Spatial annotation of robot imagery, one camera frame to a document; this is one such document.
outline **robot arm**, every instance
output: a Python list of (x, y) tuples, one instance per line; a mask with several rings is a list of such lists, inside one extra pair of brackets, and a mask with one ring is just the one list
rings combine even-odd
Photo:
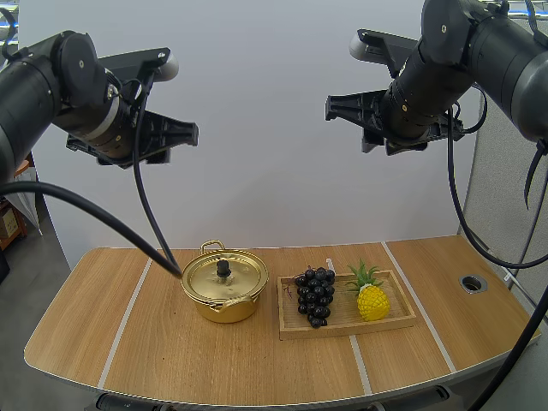
[[(55, 124), (67, 147), (100, 164), (133, 163), (137, 116), (154, 81), (178, 63), (168, 48), (97, 58), (88, 34), (62, 32), (21, 49), (0, 72), (0, 182), (7, 181), (42, 133)], [(146, 111), (139, 160), (169, 162), (170, 148), (196, 146), (198, 127)]]
[[(359, 30), (350, 54), (383, 63), (388, 90), (329, 96), (326, 119), (364, 129), (363, 151), (386, 145), (389, 155), (424, 150), (448, 135), (445, 112), (477, 83), (531, 141), (546, 137), (548, 44), (507, 16), (508, 9), (476, 0), (426, 0), (418, 41)], [(453, 122), (452, 136), (463, 136)]]

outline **pineapple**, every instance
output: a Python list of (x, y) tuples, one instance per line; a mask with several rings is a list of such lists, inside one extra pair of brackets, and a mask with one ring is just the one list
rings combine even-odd
[(390, 302), (384, 291), (380, 288), (383, 282), (373, 278), (378, 272), (378, 267), (371, 267), (366, 270), (366, 264), (360, 259), (360, 268), (355, 269), (349, 265), (348, 268), (356, 275), (358, 281), (355, 291), (358, 292), (358, 310), (365, 321), (377, 321), (383, 319), (390, 311)]

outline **pineapple crown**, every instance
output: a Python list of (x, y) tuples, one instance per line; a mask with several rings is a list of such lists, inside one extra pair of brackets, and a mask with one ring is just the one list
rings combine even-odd
[(355, 286), (355, 291), (360, 292), (361, 287), (366, 284), (374, 285), (377, 287), (383, 285), (382, 281), (379, 281), (377, 280), (377, 278), (373, 277), (373, 275), (378, 272), (378, 267), (376, 265), (367, 270), (366, 263), (364, 263), (363, 260), (360, 259), (360, 268), (356, 269), (352, 265), (349, 265), (348, 268), (352, 270), (352, 272), (356, 275), (356, 278), (358, 279), (357, 282), (350, 283)]

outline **white wall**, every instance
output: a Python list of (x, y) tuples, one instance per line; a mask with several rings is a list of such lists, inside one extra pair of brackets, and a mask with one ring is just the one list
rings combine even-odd
[[(361, 27), (420, 36), (422, 0), (263, 2), (26, 0), (21, 44), (63, 29), (89, 32), (98, 54), (169, 46), (177, 78), (157, 84), (148, 109), (197, 122), (200, 143), (171, 165), (142, 166), (172, 247), (219, 238), (229, 247), (304, 246), (455, 234), (445, 144), (387, 158), (360, 152), (361, 130), (326, 122), (328, 94), (386, 88), (384, 66), (361, 63), (348, 42)], [(477, 98), (462, 100), (466, 123)], [(39, 178), (97, 202), (154, 241), (131, 170), (99, 167), (51, 127), (33, 150)], [(456, 146), (462, 197), (474, 137)], [(90, 248), (126, 246), (116, 233), (48, 200), (71, 266)]]

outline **wooden tray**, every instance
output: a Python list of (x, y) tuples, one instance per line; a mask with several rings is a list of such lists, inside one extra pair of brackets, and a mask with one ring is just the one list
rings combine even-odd
[(299, 296), (295, 279), (293, 277), (278, 277), (277, 304), (280, 317), (280, 340), (351, 336), (414, 325), (417, 318), (394, 272), (392, 270), (379, 271), (375, 277), (384, 281), (382, 289), (390, 301), (390, 312), (386, 317), (379, 321), (364, 321), (358, 312), (355, 291), (347, 291), (351, 289), (348, 284), (355, 281), (355, 275), (336, 274), (335, 284), (333, 284), (335, 294), (333, 302), (329, 305), (331, 315), (327, 319), (328, 325), (318, 329), (312, 328), (308, 323), (307, 316), (297, 311)]

